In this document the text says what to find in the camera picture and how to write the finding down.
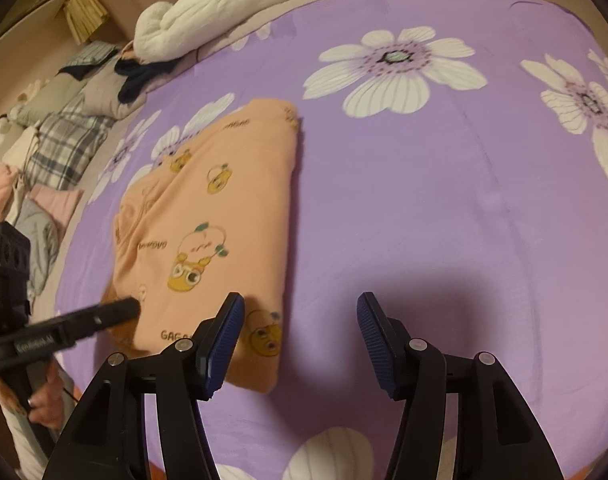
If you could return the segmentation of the person's left hand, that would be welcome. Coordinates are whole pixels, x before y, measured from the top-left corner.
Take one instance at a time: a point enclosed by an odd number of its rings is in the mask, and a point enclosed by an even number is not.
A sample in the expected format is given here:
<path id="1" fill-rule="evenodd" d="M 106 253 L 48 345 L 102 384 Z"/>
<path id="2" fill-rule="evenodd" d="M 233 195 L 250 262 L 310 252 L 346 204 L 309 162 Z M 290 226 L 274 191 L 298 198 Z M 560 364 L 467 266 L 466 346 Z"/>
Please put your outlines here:
<path id="1" fill-rule="evenodd" d="M 28 420 L 52 430 L 61 430 L 64 424 L 63 380 L 59 365 L 51 360 L 46 367 L 44 384 L 28 399 Z"/>

